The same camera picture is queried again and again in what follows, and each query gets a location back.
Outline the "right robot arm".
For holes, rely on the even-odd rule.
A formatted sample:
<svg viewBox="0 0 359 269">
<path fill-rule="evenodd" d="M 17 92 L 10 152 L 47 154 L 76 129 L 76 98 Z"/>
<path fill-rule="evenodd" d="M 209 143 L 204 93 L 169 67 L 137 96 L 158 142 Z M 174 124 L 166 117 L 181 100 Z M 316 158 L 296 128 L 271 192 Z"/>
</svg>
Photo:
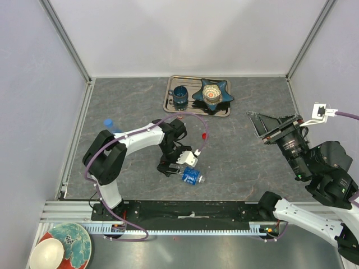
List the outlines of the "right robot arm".
<svg viewBox="0 0 359 269">
<path fill-rule="evenodd" d="M 308 124 L 298 114 L 272 117 L 248 111 L 258 138 L 277 145 L 295 179 L 306 182 L 306 190 L 338 220 L 300 209 L 273 192 L 265 192 L 257 206 L 258 217 L 292 223 L 337 248 L 346 260 L 358 264 L 358 185 L 349 175 L 352 158 L 338 141 L 309 147 Z"/>
</svg>

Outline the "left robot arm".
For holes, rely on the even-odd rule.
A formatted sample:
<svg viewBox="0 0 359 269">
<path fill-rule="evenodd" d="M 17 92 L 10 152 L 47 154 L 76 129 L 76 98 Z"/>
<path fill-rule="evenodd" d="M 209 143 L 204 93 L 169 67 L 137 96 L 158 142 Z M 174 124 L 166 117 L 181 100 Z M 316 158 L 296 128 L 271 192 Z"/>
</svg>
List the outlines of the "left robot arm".
<svg viewBox="0 0 359 269">
<path fill-rule="evenodd" d="M 125 158 L 134 152 L 150 146 L 159 146 L 162 152 L 158 170 L 170 176 L 175 173 L 171 165 L 193 165 L 195 157 L 192 147 L 180 140 L 187 136 L 185 124 L 174 119 L 166 122 L 157 119 L 144 127 L 112 133 L 103 130 L 96 136 L 82 158 L 85 179 L 92 181 L 99 190 L 99 197 L 105 203 L 104 214 L 110 220 L 118 220 L 123 214 L 123 199 L 117 187 L 117 178 Z"/>
</svg>

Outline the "labelled clear water bottle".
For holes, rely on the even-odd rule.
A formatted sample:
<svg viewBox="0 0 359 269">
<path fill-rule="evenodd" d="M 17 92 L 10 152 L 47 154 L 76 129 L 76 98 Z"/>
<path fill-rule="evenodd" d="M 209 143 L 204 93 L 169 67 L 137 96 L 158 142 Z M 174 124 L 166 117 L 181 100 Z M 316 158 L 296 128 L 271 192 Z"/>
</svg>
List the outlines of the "labelled clear water bottle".
<svg viewBox="0 0 359 269">
<path fill-rule="evenodd" d="M 197 185 L 205 182 L 205 177 L 198 170 L 189 166 L 180 166 L 177 174 L 183 182 L 190 185 Z"/>
</svg>

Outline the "blue tinted plastic bottle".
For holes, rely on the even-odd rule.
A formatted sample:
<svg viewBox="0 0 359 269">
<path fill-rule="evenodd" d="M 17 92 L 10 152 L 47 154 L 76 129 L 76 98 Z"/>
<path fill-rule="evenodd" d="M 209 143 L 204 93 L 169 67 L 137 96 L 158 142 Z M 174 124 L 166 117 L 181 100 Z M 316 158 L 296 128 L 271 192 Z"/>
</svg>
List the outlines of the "blue tinted plastic bottle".
<svg viewBox="0 0 359 269">
<path fill-rule="evenodd" d="M 106 127 L 106 129 L 111 132 L 111 133 L 122 133 L 122 130 L 119 129 L 117 127 L 117 125 L 115 125 L 115 123 L 113 122 L 113 127 Z"/>
</svg>

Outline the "blue bottle cap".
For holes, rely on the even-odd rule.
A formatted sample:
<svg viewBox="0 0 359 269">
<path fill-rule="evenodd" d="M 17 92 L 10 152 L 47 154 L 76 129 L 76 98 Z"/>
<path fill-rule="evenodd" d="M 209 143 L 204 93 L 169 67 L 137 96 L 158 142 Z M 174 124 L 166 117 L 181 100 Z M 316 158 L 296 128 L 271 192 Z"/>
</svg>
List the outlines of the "blue bottle cap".
<svg viewBox="0 0 359 269">
<path fill-rule="evenodd" d="M 104 120 L 104 125 L 105 125 L 106 127 L 113 127 L 113 121 L 112 121 L 112 119 L 110 119 L 110 118 L 105 119 L 105 120 Z"/>
</svg>

